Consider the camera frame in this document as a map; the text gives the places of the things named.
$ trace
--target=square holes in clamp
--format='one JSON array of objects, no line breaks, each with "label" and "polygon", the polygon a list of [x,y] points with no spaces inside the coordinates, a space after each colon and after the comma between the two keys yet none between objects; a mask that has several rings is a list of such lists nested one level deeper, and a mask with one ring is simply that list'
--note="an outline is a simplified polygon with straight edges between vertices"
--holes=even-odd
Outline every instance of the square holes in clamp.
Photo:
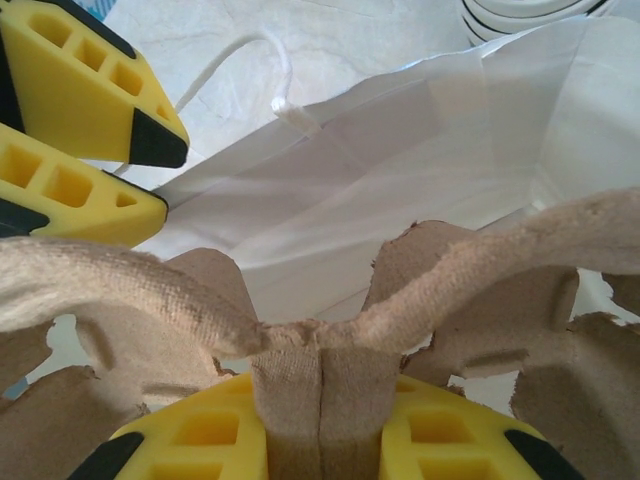
[{"label": "square holes in clamp", "polygon": [[107,58],[107,52],[87,39],[82,39],[73,55],[95,72],[100,70]]},{"label": "square holes in clamp", "polygon": [[240,419],[231,412],[205,411],[186,419],[174,445],[235,445]]},{"label": "square holes in clamp", "polygon": [[64,47],[64,44],[67,43],[72,32],[71,27],[67,24],[55,17],[41,13],[31,17],[29,26],[34,32],[46,38],[59,48]]},{"label": "square holes in clamp", "polygon": [[87,202],[92,190],[91,180],[70,168],[58,166],[51,175],[43,194],[56,202],[78,208]]},{"label": "square holes in clamp", "polygon": [[41,164],[42,159],[38,155],[8,145],[5,151],[0,153],[0,180],[27,188]]},{"label": "square holes in clamp", "polygon": [[109,78],[111,82],[134,97],[137,97],[142,90],[142,78],[124,63],[116,63]]},{"label": "square holes in clamp", "polygon": [[487,458],[421,458],[420,471],[425,480],[507,480]]},{"label": "square holes in clamp", "polygon": [[218,480],[222,465],[211,464],[158,464],[153,467],[150,480]]},{"label": "square holes in clamp", "polygon": [[446,410],[424,410],[409,415],[413,443],[470,443],[473,436],[458,415]]}]

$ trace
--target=white plate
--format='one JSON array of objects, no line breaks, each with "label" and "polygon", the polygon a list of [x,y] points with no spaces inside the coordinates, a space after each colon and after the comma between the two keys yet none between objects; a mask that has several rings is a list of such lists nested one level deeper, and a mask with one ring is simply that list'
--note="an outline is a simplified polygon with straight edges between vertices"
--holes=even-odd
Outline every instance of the white plate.
[{"label": "white plate", "polygon": [[464,29],[464,33],[467,34],[471,45],[477,47],[478,45],[482,45],[486,43],[486,40],[480,38],[476,32],[474,32],[469,25],[469,23],[464,19],[463,16],[460,16],[460,23],[462,23],[462,28]]},{"label": "white plate", "polygon": [[563,10],[582,0],[477,0],[478,4],[496,15],[511,18],[531,18]]},{"label": "white plate", "polygon": [[600,2],[601,0],[582,0],[564,10],[533,18],[509,18],[496,15],[481,7],[477,0],[468,0],[467,7],[478,22],[483,23],[486,27],[504,33],[518,33],[530,28],[541,27],[563,18],[586,13]]},{"label": "white plate", "polygon": [[481,24],[476,20],[476,18],[471,14],[469,8],[467,7],[467,2],[471,0],[460,0],[458,2],[458,11],[460,12],[460,16],[469,28],[476,34],[476,36],[484,39],[485,42],[489,40],[495,40],[497,38],[502,38],[505,33],[498,32],[496,30],[492,30],[488,28],[486,25]]},{"label": "white plate", "polygon": [[605,2],[604,4],[596,8],[593,12],[591,12],[590,16],[604,17],[606,15],[609,15],[611,13],[611,10],[613,10],[619,3],[620,0],[610,0],[608,2]]}]

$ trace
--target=paper bag handle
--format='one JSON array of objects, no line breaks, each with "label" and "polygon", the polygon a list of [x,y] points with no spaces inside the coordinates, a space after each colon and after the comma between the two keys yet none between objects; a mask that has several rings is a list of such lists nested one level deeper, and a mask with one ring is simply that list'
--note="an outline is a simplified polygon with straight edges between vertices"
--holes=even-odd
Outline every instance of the paper bag handle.
[{"label": "paper bag handle", "polygon": [[273,110],[273,113],[296,130],[301,131],[305,136],[312,137],[321,130],[321,127],[318,122],[316,122],[307,113],[304,107],[295,105],[288,100],[291,80],[293,79],[291,58],[289,57],[282,40],[268,30],[258,30],[242,35],[224,48],[222,52],[209,62],[200,75],[198,75],[198,77],[191,83],[182,98],[178,100],[175,107],[176,111],[178,113],[182,111],[182,109],[196,96],[200,89],[207,83],[218,67],[222,65],[227,58],[246,44],[258,40],[266,40],[271,43],[280,57],[283,76],[273,100],[271,100],[271,109]]}]

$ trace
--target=cardboard egg carton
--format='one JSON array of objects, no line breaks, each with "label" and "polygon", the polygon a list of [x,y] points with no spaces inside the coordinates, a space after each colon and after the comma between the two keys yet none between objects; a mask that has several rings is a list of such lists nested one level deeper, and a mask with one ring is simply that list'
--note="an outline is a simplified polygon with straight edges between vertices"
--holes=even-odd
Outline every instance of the cardboard egg carton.
[{"label": "cardboard egg carton", "polygon": [[[2,400],[0,479],[66,478],[147,403],[224,381],[233,373],[218,359],[240,357],[252,365],[274,478],[377,478],[401,371],[440,386],[518,371],[517,418],[586,478],[638,478],[639,329],[571,311],[583,267],[607,272],[614,302],[640,313],[639,254],[637,188],[499,232],[423,222],[382,246],[355,318],[266,325],[234,262],[214,250],[163,264],[95,244],[4,239],[0,390],[51,355],[47,332],[63,313],[75,314],[90,365]],[[428,347],[403,355],[429,334]]]}]

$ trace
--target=white paper bag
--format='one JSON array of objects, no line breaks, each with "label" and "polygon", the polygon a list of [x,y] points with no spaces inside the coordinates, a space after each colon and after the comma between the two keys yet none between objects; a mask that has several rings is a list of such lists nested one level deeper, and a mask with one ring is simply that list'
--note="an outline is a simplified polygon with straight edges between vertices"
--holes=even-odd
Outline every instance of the white paper bag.
[{"label": "white paper bag", "polygon": [[[295,66],[290,99],[328,100],[409,62],[464,50],[455,2],[441,0],[118,0],[106,24],[145,56],[175,104],[205,65],[248,31],[268,29]],[[154,189],[274,118],[280,62],[253,42],[220,65],[180,113],[191,148],[179,169],[132,166],[127,180]],[[113,164],[103,162],[110,171]]]},{"label": "white paper bag", "polygon": [[174,208],[141,248],[223,251],[264,321],[357,311],[414,221],[478,229],[640,184],[638,45],[634,22],[572,19],[368,79],[307,107],[311,138],[275,120],[162,187]]}]

